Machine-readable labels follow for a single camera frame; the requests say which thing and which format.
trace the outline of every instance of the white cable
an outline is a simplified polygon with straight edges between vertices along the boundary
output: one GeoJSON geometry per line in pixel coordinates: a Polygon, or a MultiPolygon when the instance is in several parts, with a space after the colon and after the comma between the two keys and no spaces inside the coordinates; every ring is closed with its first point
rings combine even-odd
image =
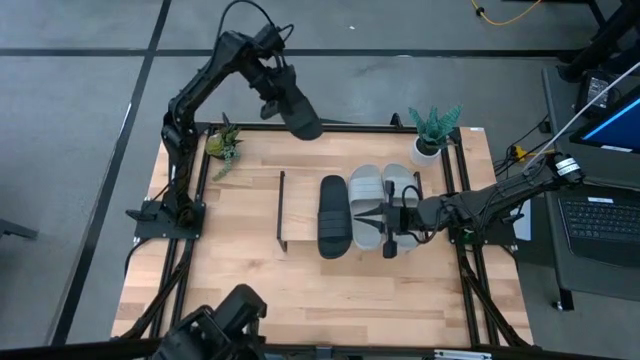
{"type": "Polygon", "coordinates": [[[549,142],[542,149],[538,151],[538,153],[533,157],[533,159],[529,160],[527,165],[524,167],[524,170],[527,170],[529,166],[531,166],[531,164],[533,164],[538,159],[538,157],[540,157],[545,152],[545,150],[547,150],[549,146],[551,146],[551,144],[553,144],[556,140],[558,140],[558,138],[562,135],[562,133],[564,133],[565,130],[567,130],[569,126],[571,126],[571,124],[573,124],[573,122],[576,121],[576,119],[578,119],[580,115],[582,115],[582,113],[589,108],[589,106],[591,106],[594,102],[596,102],[596,100],[598,100],[602,95],[606,94],[607,91],[609,91],[612,87],[616,86],[616,84],[620,82],[620,80],[624,79],[627,75],[632,73],[633,70],[635,70],[639,66],[640,66],[640,62],[633,65],[631,69],[627,70],[627,72],[620,75],[620,77],[617,78],[616,81],[612,82],[611,85],[607,86],[604,90],[602,90],[602,92],[600,92],[600,94],[598,94],[598,96],[594,97],[593,100],[591,100],[587,105],[585,105],[585,107],[583,107],[580,111],[578,111],[576,116],[574,116],[573,119],[571,119],[571,121],[569,121],[569,123],[562,128],[562,130],[558,131],[556,136],[554,136],[551,140],[549,140],[549,142]]]}

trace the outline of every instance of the wooden table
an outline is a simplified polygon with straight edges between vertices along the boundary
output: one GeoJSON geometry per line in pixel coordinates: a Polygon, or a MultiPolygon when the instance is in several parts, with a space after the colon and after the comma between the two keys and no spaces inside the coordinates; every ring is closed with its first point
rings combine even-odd
{"type": "MultiPolygon", "coordinates": [[[[471,187],[491,185],[495,177],[484,131],[462,128],[461,134],[471,187]]],[[[425,197],[446,192],[440,161],[420,169],[409,161],[415,135],[325,132],[316,141],[302,142],[284,131],[244,131],[240,137],[242,158],[234,169],[213,182],[221,162],[212,159],[209,168],[206,223],[196,242],[183,314],[201,304],[215,307],[236,284],[246,283],[268,304],[268,315],[260,324],[267,343],[470,345],[455,249],[446,231],[390,260],[382,257],[381,249],[364,252],[353,244],[337,260],[318,254],[316,214],[320,180],[326,175],[348,179],[362,164],[382,169],[395,162],[421,172],[425,197]],[[281,170],[286,171],[282,238],[288,241],[287,253],[276,241],[281,170]]],[[[451,146],[450,151],[460,190],[456,149],[451,146]]],[[[198,177],[195,168],[192,192],[198,177]]],[[[161,147],[149,195],[166,182],[167,155],[161,147]]],[[[166,248],[167,240],[151,240],[133,255],[113,335],[129,329],[155,296],[166,248]]],[[[486,246],[483,251],[494,302],[531,342],[513,259],[499,247],[486,246]]],[[[162,333],[172,302],[169,299],[165,309],[162,333]]],[[[481,339],[487,342],[482,306],[477,299],[475,303],[481,339]]]]}

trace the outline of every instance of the potted plant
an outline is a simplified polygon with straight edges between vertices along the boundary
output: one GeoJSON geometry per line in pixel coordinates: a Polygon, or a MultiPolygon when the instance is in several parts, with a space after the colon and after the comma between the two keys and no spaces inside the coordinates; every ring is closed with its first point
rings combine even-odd
{"type": "Polygon", "coordinates": [[[431,107],[429,119],[424,121],[415,109],[409,108],[409,116],[416,124],[418,136],[411,146],[411,162],[419,166],[431,165],[447,146],[447,135],[456,126],[462,106],[456,106],[442,117],[438,109],[431,107]]]}
{"type": "Polygon", "coordinates": [[[235,124],[231,124],[224,113],[222,113],[222,118],[225,124],[224,127],[218,129],[216,134],[211,136],[205,145],[207,154],[218,160],[224,160],[224,166],[213,177],[213,181],[218,181],[227,175],[231,171],[233,160],[240,157],[240,152],[237,148],[237,145],[242,142],[242,140],[237,139],[240,129],[235,124]]]}

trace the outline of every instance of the black slipper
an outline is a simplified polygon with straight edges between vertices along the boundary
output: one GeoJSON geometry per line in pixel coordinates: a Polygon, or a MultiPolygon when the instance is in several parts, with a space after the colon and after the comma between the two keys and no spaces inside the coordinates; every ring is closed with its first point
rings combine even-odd
{"type": "Polygon", "coordinates": [[[329,175],[320,183],[318,251],[325,259],[337,259],[351,246],[351,211],[344,179],[329,175]]]}

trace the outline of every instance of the white pot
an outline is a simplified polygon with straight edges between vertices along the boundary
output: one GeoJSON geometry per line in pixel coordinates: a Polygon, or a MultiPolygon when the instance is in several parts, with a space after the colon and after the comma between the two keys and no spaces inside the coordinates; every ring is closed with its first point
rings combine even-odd
{"type": "Polygon", "coordinates": [[[441,149],[438,149],[438,152],[436,152],[433,155],[425,155],[420,151],[418,151],[418,145],[417,145],[418,139],[419,138],[416,137],[416,139],[411,144],[411,152],[410,152],[411,162],[418,166],[429,166],[433,164],[436,161],[436,159],[438,159],[438,157],[440,157],[441,149]]]}

